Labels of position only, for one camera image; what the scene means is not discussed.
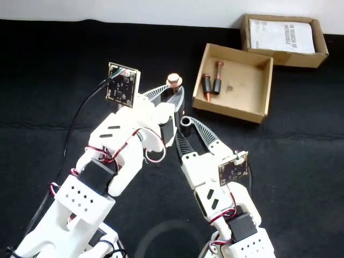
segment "black tablecloth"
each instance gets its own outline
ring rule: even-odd
[[[263,124],[191,108],[207,42],[240,48],[239,30],[97,21],[0,21],[0,242],[15,245],[60,165],[81,101],[113,61],[142,72],[140,92],[184,79],[185,110],[233,149],[250,153],[253,199],[277,257],[341,257],[344,238],[344,37],[325,35],[318,69],[275,67]],[[85,107],[61,183],[90,132],[114,111],[104,92]],[[197,257],[214,228],[203,219],[174,147],[144,165],[106,222],[130,257]]]

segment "cardboard box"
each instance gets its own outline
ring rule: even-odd
[[[285,51],[274,51],[269,49],[254,49],[250,45],[249,19],[266,20],[272,22],[300,22],[309,23],[312,27],[313,43],[315,54],[302,54]],[[243,18],[241,26],[242,49],[251,53],[271,56],[274,58],[274,65],[279,66],[296,66],[317,68],[327,57],[328,50],[326,47],[323,32],[320,23],[316,19],[306,17],[286,17],[272,15],[248,15]]]
[[[222,60],[221,91],[208,102],[203,93],[202,75],[216,77],[215,62]],[[192,106],[227,116],[261,123],[268,114],[273,58],[207,44],[198,71]]]

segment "red wire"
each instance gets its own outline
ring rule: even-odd
[[[216,217],[212,218],[212,219],[210,220],[210,224],[212,224],[215,220],[217,220],[218,218],[220,218],[220,217],[226,215],[227,213],[229,213],[229,212],[231,212],[231,211],[233,211],[233,213],[229,216],[229,218],[233,218],[233,217],[237,214],[237,203],[235,202],[235,198],[234,198],[234,196],[233,196],[233,194],[232,194],[230,188],[228,187],[228,185],[227,185],[227,188],[228,188],[228,190],[230,191],[230,195],[231,195],[231,197],[232,197],[232,199],[233,199],[234,208],[229,208],[229,209],[223,211],[222,213],[220,213],[219,215],[217,215]]]
[[[221,212],[220,214],[218,214],[216,217],[212,218],[212,219],[210,220],[210,224],[213,223],[213,222],[214,222],[215,220],[217,220],[218,218],[223,217],[224,215],[226,215],[227,213],[229,213],[229,212],[231,212],[231,211],[233,211],[233,214],[231,214],[230,217],[233,217],[233,216],[235,215],[236,209],[235,209],[235,208],[229,208],[229,209],[227,209],[227,210]]]

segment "white robotic arm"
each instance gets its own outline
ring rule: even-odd
[[[208,153],[187,140],[194,127]],[[202,210],[217,231],[200,258],[274,258],[274,248],[247,189],[233,180],[248,173],[248,152],[234,152],[195,118],[181,118],[176,145],[182,170]]]
[[[91,133],[72,175],[11,257],[124,257],[118,234],[103,223],[115,205],[112,197],[128,186],[145,156],[151,162],[164,158],[183,108],[184,88],[163,85],[136,93],[132,108],[123,106],[111,113]],[[162,155],[153,160],[151,151]]]

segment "bolt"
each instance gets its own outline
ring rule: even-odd
[[[222,68],[222,66],[224,66],[224,62],[221,60],[218,60],[218,61],[216,61],[215,65],[216,65],[216,69],[217,69],[216,79],[221,79],[221,68]]]

